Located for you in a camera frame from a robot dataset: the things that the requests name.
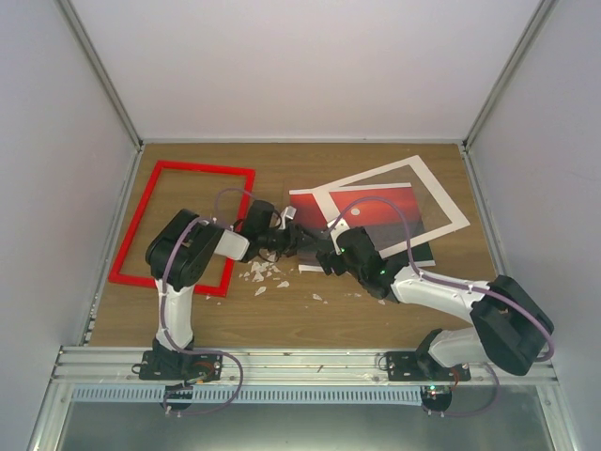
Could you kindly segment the white mat board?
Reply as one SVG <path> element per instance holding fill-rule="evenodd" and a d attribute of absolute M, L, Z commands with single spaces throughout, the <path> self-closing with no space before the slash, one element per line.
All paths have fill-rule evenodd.
<path fill-rule="evenodd" d="M 424 234 L 416 238 L 412 238 L 408 231 L 405 232 L 405 238 L 410 239 L 411 245 L 417 246 L 430 242 L 470 224 L 465 214 L 442 187 L 425 162 L 417 155 L 322 184 L 311 188 L 310 191 L 315 194 L 315 198 L 323 210 L 333 211 L 335 206 L 328 195 L 329 190 L 356 185 L 402 182 L 411 185 L 425 227 Z M 351 210 L 360 202 L 360 200 L 356 200 L 347 208 Z M 396 244 L 381 251 L 380 255 L 390 257 L 406 250 L 406 244 Z"/>

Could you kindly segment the sunset photo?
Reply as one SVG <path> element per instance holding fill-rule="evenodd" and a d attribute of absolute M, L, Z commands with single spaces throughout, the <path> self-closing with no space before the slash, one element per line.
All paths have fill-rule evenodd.
<path fill-rule="evenodd" d="M 364 227 L 376 249 L 381 252 L 396 244 L 405 244 L 405 232 L 412 238 L 425 232 L 417 198 L 410 184 L 388 183 L 339 187 L 328 191 L 335 210 L 323 210 L 315 194 L 308 189 L 288 192 L 290 205 L 297 209 L 295 221 L 314 233 L 327 228 L 328 214 L 336 218 L 352 202 L 345 216 L 349 227 Z"/>

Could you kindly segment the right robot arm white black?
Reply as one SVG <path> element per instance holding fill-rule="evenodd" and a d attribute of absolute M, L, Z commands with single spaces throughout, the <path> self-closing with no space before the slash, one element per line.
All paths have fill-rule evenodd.
<path fill-rule="evenodd" d="M 405 253 L 383 258 L 361 227 L 321 241 L 316 259 L 325 274 L 348 273 L 378 300 L 421 305 L 468 323 L 461 330 L 433 330 L 420 343 L 415 365 L 426 380 L 480 362 L 524 376 L 553 354 L 553 322 L 509 276 L 471 282 L 426 272 Z"/>

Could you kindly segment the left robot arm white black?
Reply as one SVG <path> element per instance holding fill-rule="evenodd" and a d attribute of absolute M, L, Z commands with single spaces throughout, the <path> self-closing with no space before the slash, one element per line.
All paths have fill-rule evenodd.
<path fill-rule="evenodd" d="M 159 326 L 155 344 L 166 350 L 161 368 L 174 380 L 193 371 L 193 288 L 214 256 L 248 262 L 263 250 L 292 257 L 317 243 L 318 235 L 294 221 L 292 207 L 278 212 L 255 200 L 246 216 L 232 226 L 201 218 L 182 209 L 146 250 L 146 263 L 159 295 Z"/>

